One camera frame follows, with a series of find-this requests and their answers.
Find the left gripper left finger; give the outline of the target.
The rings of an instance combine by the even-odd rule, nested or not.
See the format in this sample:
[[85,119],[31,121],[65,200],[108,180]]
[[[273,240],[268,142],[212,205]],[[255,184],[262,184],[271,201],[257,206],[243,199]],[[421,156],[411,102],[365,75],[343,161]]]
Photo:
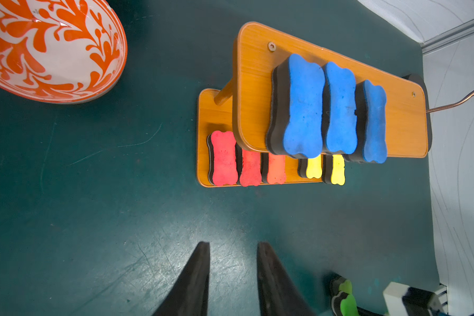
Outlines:
[[210,259],[209,242],[199,242],[153,315],[207,315]]

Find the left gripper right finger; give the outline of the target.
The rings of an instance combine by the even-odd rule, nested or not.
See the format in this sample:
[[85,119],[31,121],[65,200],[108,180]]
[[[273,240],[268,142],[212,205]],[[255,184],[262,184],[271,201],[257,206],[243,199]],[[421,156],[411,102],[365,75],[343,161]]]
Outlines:
[[262,315],[314,315],[268,242],[258,243],[257,281]]

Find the green eraser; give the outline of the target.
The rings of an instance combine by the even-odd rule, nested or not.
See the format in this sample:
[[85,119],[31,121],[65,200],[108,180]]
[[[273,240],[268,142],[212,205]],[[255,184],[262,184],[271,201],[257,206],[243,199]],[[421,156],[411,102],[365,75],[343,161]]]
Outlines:
[[350,280],[337,275],[330,282],[330,306],[334,316],[359,316]]

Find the blue eraser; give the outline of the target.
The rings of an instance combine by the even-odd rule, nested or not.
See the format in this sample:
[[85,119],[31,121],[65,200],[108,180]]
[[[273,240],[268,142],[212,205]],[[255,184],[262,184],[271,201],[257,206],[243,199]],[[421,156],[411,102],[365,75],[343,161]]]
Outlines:
[[357,148],[345,159],[358,163],[382,164],[387,160],[387,94],[370,80],[359,83],[355,91]]
[[356,79],[348,68],[327,63],[323,90],[324,151],[332,154],[352,154],[358,145],[356,132]]
[[295,159],[321,154],[324,87],[323,68],[301,55],[292,54],[273,70],[271,118],[265,139],[270,153]]

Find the wooden two-tier shelf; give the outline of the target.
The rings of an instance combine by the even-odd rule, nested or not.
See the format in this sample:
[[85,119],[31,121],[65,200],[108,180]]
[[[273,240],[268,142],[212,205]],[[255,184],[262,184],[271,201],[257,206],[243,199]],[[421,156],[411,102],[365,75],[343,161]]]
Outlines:
[[348,160],[423,158],[426,103],[419,82],[248,22],[232,80],[198,96],[198,182],[343,185]]

